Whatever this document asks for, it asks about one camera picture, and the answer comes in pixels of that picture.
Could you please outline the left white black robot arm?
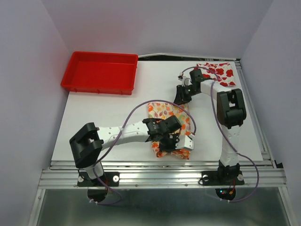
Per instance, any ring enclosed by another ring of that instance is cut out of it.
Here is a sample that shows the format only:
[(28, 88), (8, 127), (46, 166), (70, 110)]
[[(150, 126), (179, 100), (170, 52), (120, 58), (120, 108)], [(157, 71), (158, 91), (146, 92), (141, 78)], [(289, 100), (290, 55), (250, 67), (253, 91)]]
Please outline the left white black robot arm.
[(174, 133), (182, 127), (176, 116), (165, 120), (147, 118), (125, 127), (96, 127), (85, 124), (69, 141), (75, 166), (83, 169), (95, 186), (104, 182), (104, 171), (97, 159), (102, 150), (133, 142), (159, 142), (166, 150), (174, 150), (178, 141)]

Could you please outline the red poppy print skirt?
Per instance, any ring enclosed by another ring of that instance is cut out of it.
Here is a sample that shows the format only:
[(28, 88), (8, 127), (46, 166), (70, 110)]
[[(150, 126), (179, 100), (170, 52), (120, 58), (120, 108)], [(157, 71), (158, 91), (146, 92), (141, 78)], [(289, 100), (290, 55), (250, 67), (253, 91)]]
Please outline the red poppy print skirt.
[(212, 78), (216, 80), (216, 76), (218, 76), (218, 83), (225, 87), (234, 87), (236, 85), (234, 72), (230, 65), (230, 63), (209, 63), (205, 64), (197, 64), (195, 69), (200, 69), (203, 76), (205, 78)]

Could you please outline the orange floral print skirt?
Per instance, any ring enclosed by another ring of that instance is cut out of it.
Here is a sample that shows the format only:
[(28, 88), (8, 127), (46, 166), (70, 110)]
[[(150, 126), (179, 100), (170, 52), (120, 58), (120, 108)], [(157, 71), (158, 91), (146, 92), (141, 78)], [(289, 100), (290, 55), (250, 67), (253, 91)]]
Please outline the orange floral print skirt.
[[(180, 107), (189, 112), (188, 104), (180, 105)], [(168, 117), (175, 115), (182, 125), (180, 135), (190, 135), (190, 117), (180, 108), (168, 103), (151, 102), (148, 103), (148, 112), (149, 118), (167, 119)], [(159, 150), (159, 142), (152, 142), (151, 147), (157, 158), (161, 158), (169, 154), (166, 151)], [(190, 153), (191, 151), (181, 149), (172, 151), (170, 154), (183, 160), (189, 160)]]

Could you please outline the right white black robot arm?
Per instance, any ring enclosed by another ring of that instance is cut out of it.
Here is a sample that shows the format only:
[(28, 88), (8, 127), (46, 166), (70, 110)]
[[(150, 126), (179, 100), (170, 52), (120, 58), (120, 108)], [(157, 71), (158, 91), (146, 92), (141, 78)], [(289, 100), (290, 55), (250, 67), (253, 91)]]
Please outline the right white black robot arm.
[(192, 96), (203, 93), (211, 98), (213, 113), (222, 134), (222, 153), (217, 170), (203, 171), (199, 184), (204, 186), (227, 186), (239, 182), (242, 175), (238, 160), (238, 141), (241, 126), (246, 119), (246, 107), (243, 92), (230, 89), (218, 83), (218, 78), (206, 78), (203, 67), (190, 68), (190, 77), (180, 73), (181, 84), (176, 87), (174, 103), (187, 104)]

